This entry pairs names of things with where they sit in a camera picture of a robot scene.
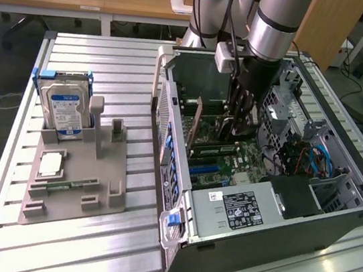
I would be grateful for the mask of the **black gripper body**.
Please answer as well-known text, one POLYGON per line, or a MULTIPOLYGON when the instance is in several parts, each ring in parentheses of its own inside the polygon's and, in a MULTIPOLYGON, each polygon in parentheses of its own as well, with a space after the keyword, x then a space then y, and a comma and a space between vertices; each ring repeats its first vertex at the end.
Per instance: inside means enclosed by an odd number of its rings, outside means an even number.
POLYGON ((266 61, 257 57, 245 57, 242 61, 237 84, 255 98, 261 98, 272 85, 282 61, 266 61))

